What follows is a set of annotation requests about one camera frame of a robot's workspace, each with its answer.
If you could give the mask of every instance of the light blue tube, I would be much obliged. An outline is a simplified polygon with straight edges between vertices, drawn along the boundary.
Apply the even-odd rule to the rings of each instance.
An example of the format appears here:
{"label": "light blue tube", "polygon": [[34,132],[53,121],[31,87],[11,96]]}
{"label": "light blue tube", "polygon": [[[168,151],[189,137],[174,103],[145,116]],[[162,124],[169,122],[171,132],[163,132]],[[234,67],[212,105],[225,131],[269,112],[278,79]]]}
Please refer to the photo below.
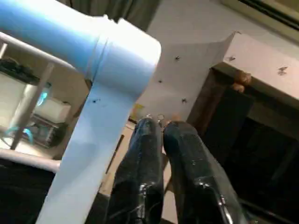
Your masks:
{"label": "light blue tube", "polygon": [[[84,74],[90,69],[100,26],[99,19],[56,0],[0,0],[1,32],[67,61]],[[100,55],[102,47],[97,46],[97,51]]]}

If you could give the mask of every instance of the blue light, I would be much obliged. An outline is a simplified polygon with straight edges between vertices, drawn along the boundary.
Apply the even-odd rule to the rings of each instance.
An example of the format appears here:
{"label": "blue light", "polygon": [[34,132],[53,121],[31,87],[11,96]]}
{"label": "blue light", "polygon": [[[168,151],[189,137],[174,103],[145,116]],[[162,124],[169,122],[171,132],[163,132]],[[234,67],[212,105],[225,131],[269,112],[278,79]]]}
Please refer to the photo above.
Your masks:
{"label": "blue light", "polygon": [[42,105],[43,102],[45,101],[45,99],[47,98],[47,96],[48,96],[48,93],[47,93],[47,92],[43,92],[43,93],[41,94],[41,96],[39,97],[36,106],[40,106],[40,105]]}

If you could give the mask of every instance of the curtain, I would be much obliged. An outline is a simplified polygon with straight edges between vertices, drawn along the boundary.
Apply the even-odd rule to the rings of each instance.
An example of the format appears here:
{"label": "curtain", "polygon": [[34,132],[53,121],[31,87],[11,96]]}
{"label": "curtain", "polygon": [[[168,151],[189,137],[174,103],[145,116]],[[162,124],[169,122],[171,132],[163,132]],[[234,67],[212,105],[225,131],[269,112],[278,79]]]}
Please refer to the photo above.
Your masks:
{"label": "curtain", "polygon": [[72,8],[88,15],[124,18],[146,31],[162,0],[64,0]]}

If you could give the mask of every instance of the metal bar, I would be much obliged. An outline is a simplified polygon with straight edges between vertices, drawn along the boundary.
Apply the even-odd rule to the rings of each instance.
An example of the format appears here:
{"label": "metal bar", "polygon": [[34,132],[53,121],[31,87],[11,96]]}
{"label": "metal bar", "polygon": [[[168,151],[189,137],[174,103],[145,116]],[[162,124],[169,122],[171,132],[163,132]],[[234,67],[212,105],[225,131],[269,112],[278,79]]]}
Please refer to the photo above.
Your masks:
{"label": "metal bar", "polygon": [[94,83],[37,224],[83,224],[135,102]]}
{"label": "metal bar", "polygon": [[0,148],[0,158],[12,162],[36,167],[56,173],[59,170],[60,161],[46,159],[43,157],[20,153],[14,150]]}
{"label": "metal bar", "polygon": [[33,98],[31,99],[26,111],[21,116],[21,120],[18,125],[19,129],[17,130],[17,132],[14,136],[14,141],[13,141],[10,149],[15,150],[16,147],[18,146],[18,144],[22,138],[22,135],[23,135],[23,130],[26,127],[34,108],[36,107],[37,101],[43,91],[44,86],[46,85],[48,79],[50,78],[54,67],[55,66],[53,63],[48,63],[46,69],[44,70],[44,72],[42,74],[42,78],[37,86],[36,92],[35,92]]}
{"label": "metal bar", "polygon": [[6,44],[11,44],[11,45],[14,45],[16,47],[19,47],[21,48],[22,50],[28,52],[28,53],[31,53],[33,55],[36,55],[38,57],[42,57],[44,59],[46,59],[47,61],[49,62],[53,62],[55,64],[59,64],[59,65],[62,65],[66,68],[69,68],[69,69],[72,69],[72,70],[76,70],[73,66],[71,66],[70,64],[68,64],[67,62],[59,59],[58,57],[55,57],[53,55],[50,55],[38,48],[35,48],[35,47],[32,47],[31,45],[29,44],[26,44],[22,41],[19,41],[11,36],[8,36],[2,32],[0,32],[0,40],[2,40],[3,42],[5,42]]}
{"label": "metal bar", "polygon": [[7,44],[6,43],[2,44],[2,47],[0,49],[0,59],[4,56],[6,48],[7,48]]}

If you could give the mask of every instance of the small screw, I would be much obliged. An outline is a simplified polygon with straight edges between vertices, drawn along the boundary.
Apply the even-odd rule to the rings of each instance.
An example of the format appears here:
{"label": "small screw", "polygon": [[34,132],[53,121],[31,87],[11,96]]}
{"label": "small screw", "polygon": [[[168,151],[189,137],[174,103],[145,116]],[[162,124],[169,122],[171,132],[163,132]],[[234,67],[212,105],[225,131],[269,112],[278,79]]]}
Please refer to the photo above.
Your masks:
{"label": "small screw", "polygon": [[281,68],[279,68],[278,70],[279,70],[279,72],[278,72],[278,74],[280,75],[280,76],[283,76],[283,75],[285,75],[286,74],[286,69],[287,69],[288,67],[281,67]]}
{"label": "small screw", "polygon": [[235,56],[231,56],[228,58],[228,60],[231,62],[231,61],[234,61],[235,60]]}

